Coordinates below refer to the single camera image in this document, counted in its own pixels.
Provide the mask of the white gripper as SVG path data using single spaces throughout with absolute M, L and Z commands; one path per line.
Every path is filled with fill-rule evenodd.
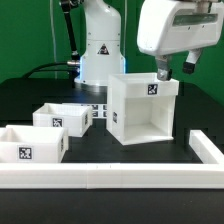
M 189 51 L 182 71 L 193 74 L 201 57 L 201 48 L 216 45 L 224 21 L 224 3 L 145 0 L 137 33 L 137 45 L 142 53 L 157 56 L 157 78 L 169 81 L 172 69 L 170 57 Z

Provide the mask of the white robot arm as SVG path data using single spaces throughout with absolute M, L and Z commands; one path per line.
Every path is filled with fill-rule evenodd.
M 103 0 L 84 0 L 86 50 L 80 83 L 105 86 L 109 73 L 124 68 L 120 53 L 121 17 Z M 156 58 L 157 77 L 171 77 L 169 57 L 188 54 L 183 71 L 194 72 L 202 50 L 217 44 L 224 24 L 223 0 L 144 0 L 138 23 L 139 50 Z

